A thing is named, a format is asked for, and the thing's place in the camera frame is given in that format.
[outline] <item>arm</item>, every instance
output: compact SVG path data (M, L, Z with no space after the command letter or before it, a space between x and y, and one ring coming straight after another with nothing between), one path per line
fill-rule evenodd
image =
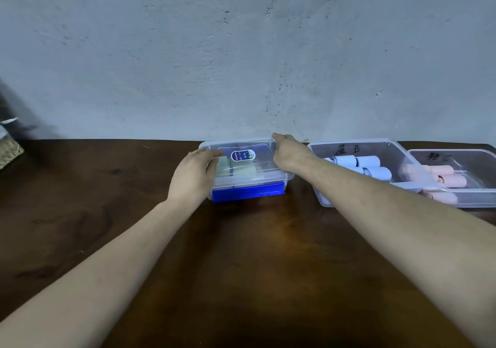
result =
M189 153L172 177L167 200L0 323L0 346L100 346L165 246L210 192L218 162L213 158L220 155L204 148Z
M477 346L496 344L496 227L319 159L274 134L274 160L315 186Z

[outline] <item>hand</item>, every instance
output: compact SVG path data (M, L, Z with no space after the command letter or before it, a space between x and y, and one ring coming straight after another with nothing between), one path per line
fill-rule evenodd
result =
M217 157L223 154L205 147L187 154L174 171L167 201L196 210L214 185Z
M274 162L286 172L298 173L301 165L315 157L307 146L298 142L292 135L273 133L272 137L277 142Z

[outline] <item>dark wooden tabletop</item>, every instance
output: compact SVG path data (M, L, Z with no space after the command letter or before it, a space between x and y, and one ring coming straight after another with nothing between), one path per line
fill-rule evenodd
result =
M163 201L175 167L198 142L22 145L26 154L0 172L0 319ZM496 222L492 210L471 213ZM167 246L105 346L258 343L470 346L298 177L285 195L205 201Z

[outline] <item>transparent lid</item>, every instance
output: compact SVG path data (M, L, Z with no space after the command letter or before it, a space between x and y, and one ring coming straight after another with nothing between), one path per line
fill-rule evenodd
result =
M288 181L292 173L280 170L274 163L276 141L245 139L236 142L203 142L200 147L222 150L215 176L214 189Z

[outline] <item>label sticker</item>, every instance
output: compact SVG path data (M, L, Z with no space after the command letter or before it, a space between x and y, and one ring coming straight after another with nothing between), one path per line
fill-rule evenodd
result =
M245 150L245 151L234 151L231 154L231 159L235 162L241 162L243 160L253 160L255 158L255 151Z

